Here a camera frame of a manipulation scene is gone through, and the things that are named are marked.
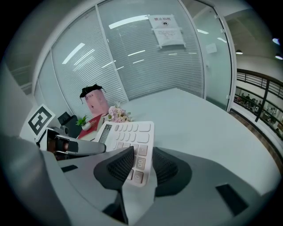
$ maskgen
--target calculator display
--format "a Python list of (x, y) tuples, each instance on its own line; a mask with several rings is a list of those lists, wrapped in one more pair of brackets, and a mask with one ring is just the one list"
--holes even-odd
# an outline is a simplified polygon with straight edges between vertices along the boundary
[(106, 141), (106, 138), (108, 137), (108, 134), (110, 132), (110, 129), (111, 129), (112, 125), (106, 125), (103, 132), (102, 132), (102, 135), (99, 139), (99, 143), (105, 143)]

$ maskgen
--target white table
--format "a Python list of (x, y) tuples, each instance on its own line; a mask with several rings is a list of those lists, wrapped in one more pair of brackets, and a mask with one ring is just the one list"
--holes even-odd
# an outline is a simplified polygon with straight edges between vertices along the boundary
[(213, 160), (263, 195), (280, 182), (263, 144), (227, 112), (188, 92), (171, 89), (122, 104), (135, 121), (153, 121), (154, 146)]

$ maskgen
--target window blind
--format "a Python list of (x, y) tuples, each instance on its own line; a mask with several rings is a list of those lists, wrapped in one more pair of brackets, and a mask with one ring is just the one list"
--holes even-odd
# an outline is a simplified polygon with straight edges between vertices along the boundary
[(45, 100), (43, 98), (41, 89), (39, 87), (38, 80), (37, 80), (36, 85), (35, 85), (34, 98), (35, 98), (38, 106), (40, 106), (41, 104), (44, 104), (44, 105), (47, 106), (47, 104), (45, 103)]
[(92, 117), (85, 99), (79, 98), (81, 89), (86, 86), (95, 83), (102, 86), (109, 105), (126, 101), (94, 8), (77, 18), (64, 31), (52, 47), (52, 57), (64, 97), (78, 117)]
[[(192, 24), (178, 0), (110, 0), (98, 6), (129, 100), (179, 88), (203, 97), (203, 63)], [(147, 15), (175, 16), (186, 43), (160, 49)]]
[(46, 106), (56, 115), (56, 117), (60, 117), (64, 112), (73, 115), (60, 91), (60, 87), (55, 77), (50, 52), (43, 62), (38, 76), (38, 82)]

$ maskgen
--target pink gift bag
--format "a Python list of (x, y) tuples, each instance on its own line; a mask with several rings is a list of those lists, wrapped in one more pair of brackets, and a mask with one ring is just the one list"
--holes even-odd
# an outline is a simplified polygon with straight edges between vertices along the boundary
[(109, 106), (101, 89), (102, 87), (98, 85), (86, 87), (82, 90), (82, 94), (80, 96), (82, 97), (82, 95), (87, 93), (84, 98), (93, 117), (96, 117), (100, 114), (102, 114), (102, 116), (108, 114)]

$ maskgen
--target calculator button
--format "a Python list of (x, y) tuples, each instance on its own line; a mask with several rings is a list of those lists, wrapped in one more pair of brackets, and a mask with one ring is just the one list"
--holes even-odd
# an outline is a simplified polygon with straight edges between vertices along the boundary
[(128, 128), (128, 125), (123, 125), (123, 131), (126, 131)]
[(134, 171), (134, 176), (133, 176), (133, 181), (141, 184), (142, 183), (142, 178), (143, 178), (143, 173), (139, 171)]
[(124, 132), (121, 132), (121, 135), (120, 135), (120, 140), (123, 140), (125, 137), (125, 133)]
[(117, 149), (122, 148), (123, 144), (124, 144), (123, 142), (118, 142)]
[(134, 154), (138, 153), (138, 144), (133, 143), (132, 146), (134, 147)]
[(128, 125), (128, 131), (130, 132), (133, 128), (133, 124)]
[(136, 164), (136, 168), (140, 169), (140, 170), (144, 170), (145, 169), (145, 158), (138, 158), (137, 164)]
[(134, 171), (131, 169), (131, 172), (130, 172), (130, 174), (129, 174), (128, 177), (127, 177), (128, 180), (132, 180), (133, 172), (134, 172)]
[(136, 134), (135, 133), (131, 133), (131, 135), (130, 135), (130, 142), (134, 142), (134, 140), (136, 140)]
[(126, 133), (125, 135), (125, 141), (128, 141), (130, 139), (130, 134), (129, 133)]
[(116, 133), (116, 135), (115, 135), (116, 137), (116, 139), (119, 139), (119, 137), (120, 137), (120, 132), (118, 132), (118, 133)]
[(140, 124), (138, 130), (139, 132), (148, 132), (150, 130), (150, 124)]
[(117, 142), (115, 141), (115, 142), (113, 142), (113, 145), (112, 145), (112, 148), (113, 149), (115, 149), (116, 148), (116, 144), (117, 144)]
[(141, 144), (140, 147), (138, 148), (138, 154), (146, 156), (147, 153), (147, 145)]
[(139, 133), (137, 135), (137, 142), (138, 143), (147, 143), (149, 141), (149, 134), (148, 133)]
[(138, 124), (134, 124), (134, 125), (133, 125), (133, 131), (134, 131), (134, 132), (138, 131)]
[(123, 147), (129, 147), (130, 144), (129, 143), (124, 143)]

